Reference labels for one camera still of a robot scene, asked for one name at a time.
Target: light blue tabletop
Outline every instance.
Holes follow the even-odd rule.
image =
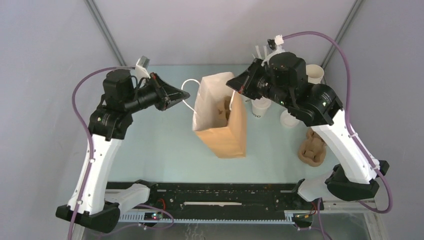
[[[202,79],[222,72],[238,75],[247,65],[150,66],[164,81],[181,88],[186,79]],[[198,85],[189,82],[184,90],[195,102]],[[300,123],[288,129],[280,124],[284,108],[273,103],[265,116],[247,111],[247,153],[245,158],[220,159],[192,131],[193,112],[182,102],[166,111],[154,107],[133,114],[124,141],[114,159],[109,181],[186,183],[296,183],[324,174],[338,160],[327,149],[324,163],[310,167],[297,152],[308,128]]]

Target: cable clip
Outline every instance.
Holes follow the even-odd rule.
[[[349,135],[349,138],[353,138],[353,137],[358,137],[358,133],[357,132],[354,132],[352,135]]]

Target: white wall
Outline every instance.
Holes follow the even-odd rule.
[[[424,235],[423,13],[422,0],[366,1],[341,44],[352,71],[352,125],[372,154],[390,163],[394,207],[383,220],[391,240]],[[325,74],[344,99],[346,73],[338,53]],[[380,192],[382,209],[387,197]]]
[[[250,64],[255,45],[275,35],[318,31],[336,37],[355,0],[97,0],[129,63],[152,65]],[[317,36],[284,47],[321,64],[331,44]]]
[[[117,63],[82,0],[1,1],[0,43],[0,239],[65,239],[69,223],[55,211],[86,149],[71,94],[84,76]],[[103,77],[77,95],[85,119]]]

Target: white cup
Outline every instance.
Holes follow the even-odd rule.
[[[297,120],[294,116],[290,115],[288,110],[285,110],[279,116],[279,122],[283,127],[292,129],[299,124],[299,120]]]
[[[324,77],[324,69],[316,64],[306,65],[307,81],[311,84],[320,84]]]
[[[251,102],[252,102],[252,113],[257,118],[263,117],[272,103],[271,100],[265,97],[252,100]]]
[[[243,101],[243,103],[247,104],[248,102],[251,101],[250,98],[248,98],[247,96],[241,95],[241,100]]]

